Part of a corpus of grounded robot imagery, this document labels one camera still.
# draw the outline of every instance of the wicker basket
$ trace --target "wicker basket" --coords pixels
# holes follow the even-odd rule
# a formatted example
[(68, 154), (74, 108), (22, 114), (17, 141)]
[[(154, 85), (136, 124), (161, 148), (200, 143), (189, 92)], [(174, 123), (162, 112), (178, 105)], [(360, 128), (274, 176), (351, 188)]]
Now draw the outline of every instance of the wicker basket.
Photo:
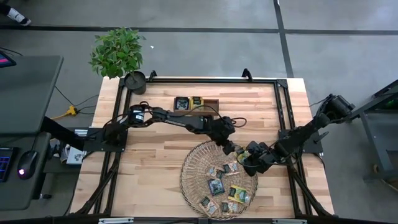
[[(211, 196), (208, 186), (208, 180), (211, 178), (206, 175), (208, 169), (211, 166), (222, 167), (223, 164), (232, 161), (236, 161), (234, 154), (231, 153), (226, 156), (222, 147), (217, 146), (213, 141), (207, 141), (196, 146), (185, 158), (180, 174), (181, 192), (189, 206), (201, 216), (214, 220), (228, 220), (236, 217), (221, 213), (221, 202), (227, 199), (231, 185), (245, 188), (251, 196), (250, 202), (246, 205), (239, 203), (238, 214), (242, 214), (252, 202), (257, 190), (257, 175), (254, 177), (248, 176), (242, 165), (239, 164), (238, 174), (224, 176), (221, 179), (226, 192), (214, 197)], [(198, 205), (206, 196), (213, 199), (220, 206), (220, 209), (212, 217), (209, 217)]]

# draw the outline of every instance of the small packet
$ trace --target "small packet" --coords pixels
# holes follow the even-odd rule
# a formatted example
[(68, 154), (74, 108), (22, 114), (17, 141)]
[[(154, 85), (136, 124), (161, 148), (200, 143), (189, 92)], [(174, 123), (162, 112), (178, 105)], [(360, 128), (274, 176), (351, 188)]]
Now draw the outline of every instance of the small packet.
[(238, 174), (238, 165), (237, 162), (229, 162), (227, 164), (223, 165), (224, 173), (225, 175), (233, 175), (233, 174)]
[(246, 189), (232, 185), (229, 188), (228, 199), (239, 203), (248, 203), (250, 201), (250, 196)]
[(208, 180), (209, 188), (212, 196), (217, 196), (225, 192), (222, 181), (220, 180)]
[(238, 203), (225, 200), (221, 203), (221, 212), (223, 215), (239, 215), (238, 214)]
[(206, 174), (213, 179), (221, 180), (224, 174), (224, 170), (219, 167), (210, 167)]
[(218, 209), (217, 203), (215, 203), (212, 199), (205, 197), (200, 201), (199, 206), (205, 211), (205, 213), (210, 217), (212, 216)]

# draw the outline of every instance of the gray floor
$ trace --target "gray floor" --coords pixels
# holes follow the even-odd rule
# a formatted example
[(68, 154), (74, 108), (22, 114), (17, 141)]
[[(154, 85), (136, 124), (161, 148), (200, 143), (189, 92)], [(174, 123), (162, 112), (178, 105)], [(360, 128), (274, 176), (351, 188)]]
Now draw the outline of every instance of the gray floor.
[[(398, 1), (279, 0), (286, 29), (395, 30)], [(113, 0), (17, 1), (34, 25), (181, 28), (278, 28), (271, 0)], [(6, 18), (0, 22), (9, 23)], [(87, 64), (94, 35), (100, 32), (0, 30), (0, 47), (24, 55), (63, 55), (57, 86), (74, 103), (98, 94), (101, 79)], [(237, 77), (248, 68), (255, 77), (286, 77), (278, 34), (144, 32), (144, 67), (162, 76)], [(398, 35), (287, 35), (294, 77), (304, 78), (310, 103), (341, 94), (360, 105), (398, 78)], [(94, 105), (96, 100), (86, 105)], [(68, 103), (53, 94), (48, 116), (65, 112)], [(91, 116), (60, 120), (65, 126), (89, 126)], [(333, 125), (323, 139), (326, 176), (337, 215), (398, 222), (398, 193), (362, 176), (376, 161), (362, 124)], [(0, 219), (62, 215), (74, 176), (47, 181), (51, 202), (33, 203), (23, 212), (1, 212)]]

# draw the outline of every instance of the black pot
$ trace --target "black pot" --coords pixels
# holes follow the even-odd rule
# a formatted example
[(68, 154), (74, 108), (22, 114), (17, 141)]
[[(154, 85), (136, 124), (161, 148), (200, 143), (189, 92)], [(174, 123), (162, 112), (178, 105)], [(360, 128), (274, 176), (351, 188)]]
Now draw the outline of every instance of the black pot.
[(142, 72), (134, 71), (124, 77), (124, 85), (134, 94), (142, 95), (147, 90), (146, 77)]

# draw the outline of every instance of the wooden table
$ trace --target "wooden table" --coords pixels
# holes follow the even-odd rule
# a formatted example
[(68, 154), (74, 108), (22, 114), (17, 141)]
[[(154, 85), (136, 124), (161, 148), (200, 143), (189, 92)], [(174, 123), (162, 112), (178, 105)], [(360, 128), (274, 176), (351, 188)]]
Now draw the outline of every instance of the wooden table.
[[(301, 78), (289, 78), (287, 81), (296, 125), (304, 125), (312, 119), (304, 81)], [(93, 120), (94, 127), (101, 128), (111, 119), (118, 83), (118, 79), (103, 80)], [(247, 125), (237, 128), (229, 137), (236, 144), (246, 146), (252, 140), (271, 144), (277, 139), (280, 127), (272, 85), (151, 83), (147, 85), (144, 95), (132, 96), (131, 105), (146, 100), (151, 106), (172, 110), (176, 96), (219, 99), (221, 115), (247, 118)], [(283, 94), (281, 97), (285, 108)], [(208, 137), (205, 135), (195, 135), (184, 128), (164, 123), (155, 123), (148, 128), (129, 129), (126, 151), (122, 154), (119, 166), (112, 216), (197, 217), (180, 193), (179, 175), (187, 153), (197, 144), (207, 140)], [(81, 208), (97, 187), (103, 157), (103, 152), (96, 152), (84, 160), (71, 212)], [(326, 210), (333, 213), (321, 162), (313, 155), (304, 154), (303, 165), (308, 187)], [(256, 196), (241, 218), (293, 217), (286, 167), (272, 166), (258, 177)], [(300, 208), (304, 211), (301, 190), (297, 193)]]

